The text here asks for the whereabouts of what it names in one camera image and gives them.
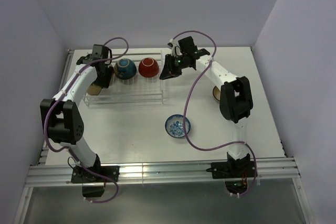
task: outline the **black motor joint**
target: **black motor joint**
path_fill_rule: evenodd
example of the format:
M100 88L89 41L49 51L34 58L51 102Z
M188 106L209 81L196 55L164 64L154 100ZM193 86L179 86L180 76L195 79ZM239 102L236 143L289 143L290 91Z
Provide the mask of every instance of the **black motor joint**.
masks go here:
M191 36L179 40L178 43L182 55L174 57L168 54L165 56L160 80L178 77L182 74L182 69L184 68L193 68L196 70L196 60L203 55L210 55L206 49L198 49Z
M104 45L94 44L92 53L86 56L80 57L77 61L77 65L80 64L89 64L95 60L100 59L108 59L110 56L112 57L111 49ZM96 62L92 64L93 67L96 68L97 78L93 82L94 85L100 86L102 88L108 88L110 85L110 81L113 75L113 67L109 64L105 64L105 62Z

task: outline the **cable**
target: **cable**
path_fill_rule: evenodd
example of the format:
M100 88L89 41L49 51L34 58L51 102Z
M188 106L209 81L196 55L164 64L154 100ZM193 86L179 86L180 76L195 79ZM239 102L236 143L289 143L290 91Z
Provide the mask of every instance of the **cable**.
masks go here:
M109 39L108 41L106 41L106 42L103 44L103 46L106 46L109 42L111 42L111 41L113 41L113 40L116 40L116 39L121 39L121 40L125 41L125 43L126 43L126 51L125 51L124 53L122 53L121 55L119 55L119 56L117 56L117 57L114 57L114 58L112 58L112 54L111 54L111 60L116 60L116 59L119 59L119 58L123 57L123 56L127 53L128 49L129 49L129 47L130 47L129 44L128 44L128 41L125 40L123 37L114 37L114 38L112 38L112 39Z
M52 113L52 111L54 110L54 108L59 104L60 101L63 100L63 98L66 96L66 94L67 94L68 91L71 89L71 87L75 84L75 82L77 81L77 79L78 79L78 77L81 75L81 73L83 73L88 67L90 67L92 64L95 64L95 63L98 63L98 62L105 62L105 61L108 61L108 60L118 59L118 58L120 58L120 57L126 55L126 53L127 53L128 50L129 50L129 44L128 44L127 40L125 40L125 39L122 38L122 37L115 37L115 38L109 39L108 41L105 42L104 46L105 46L107 43L109 43L109 42L111 42L111 41L113 41L113 40L116 40L116 39L122 39L123 41L126 42L126 50L125 50L125 52L122 53L120 56L117 56L117 57L115 57L115 58L112 58L112 54L111 54L111 58L95 60L95 61L92 61L92 62L86 64L84 67L82 67L82 68L78 71L78 73L75 75L75 77L71 80L71 82L69 83L69 85L65 88L65 90L63 91L63 93L62 93L62 95L59 97L59 99L57 99L57 100L55 101L55 103L54 103L54 104L50 107L50 109L48 110L47 115L46 115L46 118L45 118L45 120L44 120L44 124L43 124L43 134L44 134L44 139L45 139L45 141L46 141L46 143L47 143L47 146L48 146L48 148L49 148L51 151L53 151L53 152L61 152L61 151L64 150L64 149L69 149L69 153L72 155L72 157L73 157L74 159L77 159L77 161L79 161L79 159L76 157L76 155L73 153L73 151L72 151L69 147L64 146L64 147L62 147L62 148L60 148L60 149L55 149L55 148L52 147L52 145L51 145L51 143L50 143L50 141L49 141L49 138L48 138L48 122L49 122L49 118L50 118L51 113ZM89 169L87 169L87 168L83 165L83 163L80 163L80 166L81 166L85 171L87 171L88 173L90 173L90 174L92 174L92 175L94 175L94 176L101 177L101 178L103 178L103 179L106 179L106 180L108 180L108 181L114 183L115 186L116 186L116 188L117 188L117 191L115 192L115 194L114 194L111 198L109 198L109 199L101 200L101 201L99 201L99 200L89 200L89 199L86 199L87 201L89 201L89 202L93 202L93 203L104 203L104 202L108 202L108 201L110 201L110 200L112 200L112 199L114 199L114 198L116 197L116 195L118 194L118 191L119 191L119 186L118 186L117 182L115 182L115 181L114 181L113 179L111 179L111 178L108 178L108 177L106 177L106 176L103 176L103 175L100 175L100 174L98 174L98 173L95 173L95 172L90 171Z
M193 85L191 86L190 88L190 91L189 91L189 94L187 96L187 100L185 102L185 106L184 106L184 111L183 111L183 131L184 131L184 135L188 141L188 143L194 147L195 149L199 150L199 151L203 151L203 152L209 152L209 151L214 151L214 150L217 150L217 149L220 149L220 148L223 148L223 147L226 147L226 146L229 146L231 144L245 144L248 149L250 150L250 152L252 153L252 156L253 156L253 160L254 160L254 167L255 167L255 172L254 172L254 177L253 177L253 181L252 181L252 184L251 186L249 186L247 188L247 190L240 194L241 196L246 194L248 191L250 191L250 189L254 186L255 184L255 181L256 181L256 178L257 178L257 160L256 160L256 156L254 154L254 152L252 151L251 147L244 141L233 141L233 142L229 142L229 143L226 143L226 144L222 144L220 146L217 146L217 147L213 147L213 148L200 148L200 147L197 147L196 145L194 145L191 140L189 139L188 137L188 133L187 133L187 130L186 130L186 123L185 123L185 119L186 119L186 115L187 115L187 108L188 108L188 104L189 104L189 100L190 100L190 97L191 97L191 94L193 93L193 90L197 84L197 82L200 80L200 78L205 74L205 72L211 67L212 65L212 61L213 61L213 58L217 52L217 45L216 45L216 42L207 34L201 32L201 31L197 31L197 30L188 30L188 31L183 31L179 34L177 34L173 39L176 39L178 36L182 35L182 34L186 34L186 33L197 33L197 34L201 34L201 35L204 35L205 37L207 37L214 45L214 52L212 53L211 55L211 60L209 62L209 65L201 72L201 74L196 78L196 80L194 81Z
M70 157L68 157L68 165L72 168L72 170L74 169L73 168L73 166L72 165L70 165L70 162L69 162L69 160L72 158L72 160L74 161L74 162L76 162L76 160L72 157L72 156L70 156Z

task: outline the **red bowl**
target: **red bowl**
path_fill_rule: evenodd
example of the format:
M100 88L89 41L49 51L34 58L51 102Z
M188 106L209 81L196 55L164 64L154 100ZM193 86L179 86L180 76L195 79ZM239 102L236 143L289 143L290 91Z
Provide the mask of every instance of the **red bowl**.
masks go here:
M139 64L139 74L151 78L159 73L159 64L153 58L144 58Z

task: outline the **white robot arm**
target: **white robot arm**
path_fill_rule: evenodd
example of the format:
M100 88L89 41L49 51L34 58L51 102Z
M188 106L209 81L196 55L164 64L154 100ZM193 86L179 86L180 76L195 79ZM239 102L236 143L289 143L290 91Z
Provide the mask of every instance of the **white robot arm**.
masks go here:
M182 74L182 69L192 67L205 74L220 90L219 109L221 114L232 129L232 142L228 145L227 159L225 164L221 164L221 171L215 169L215 173L220 172L220 178L238 178L255 176L253 171L253 161L250 160L249 149L246 144L246 126L253 108L253 101L249 81L246 77L238 77L210 57L206 49L198 49L192 37L186 37L175 43L170 40L168 46L172 49L171 54L165 56L165 64L160 75L161 80L175 78ZM204 149L188 142L200 151L211 151L226 146ZM232 188L231 192L246 191L247 183L237 186L238 183L225 183L227 188Z
M213 60L207 56L209 55L208 51L197 49L192 37L179 40L178 43L179 46L173 40L169 43L172 54L165 56L165 65L160 75L162 80L180 76L182 69L187 67L203 71ZM118 168L102 167L99 156L88 146L83 137L84 123L78 111L79 103L90 85L108 88L113 68L106 65L104 61L108 59L109 52L111 53L106 46L94 45L91 54L81 57L77 61L75 72L62 90L52 99L43 99L40 104L42 123L45 126L45 121L47 122L45 132L47 132L48 138L67 148L78 162L74 168L76 173L82 177L78 183L99 182L100 178L93 176L94 173L114 180L117 179L114 175L118 176L118 172L115 170ZM229 120L232 125L233 141L245 142L247 118L253 107L248 79L237 77L216 61L212 61L212 65L205 75L221 90L219 108L223 117ZM228 159L231 160L230 166L234 166L235 170L245 169L246 164L250 163L248 148L242 144L231 145ZM99 194L91 195L91 197L99 197Z

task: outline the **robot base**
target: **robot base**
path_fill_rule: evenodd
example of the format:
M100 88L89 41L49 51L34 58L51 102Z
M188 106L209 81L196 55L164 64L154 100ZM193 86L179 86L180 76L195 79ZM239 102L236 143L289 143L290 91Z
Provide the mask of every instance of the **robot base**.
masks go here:
M229 154L226 162L211 163L211 168L207 172L212 173L213 179L242 178L240 180L225 182L225 186L230 193L243 193L247 189L247 181L243 178L253 178L255 174L254 161L250 160L250 154L238 160L234 160Z
M115 182L118 181L119 177L119 166L101 166L100 159L98 155L96 156L96 161L93 167L89 167L89 170L98 173L102 176L113 179ZM85 171L82 167L75 166L72 171L71 183L73 184L85 184L85 183L105 183L106 180L93 176L92 174ZM82 194L86 198L101 197L105 191L105 186L83 186Z

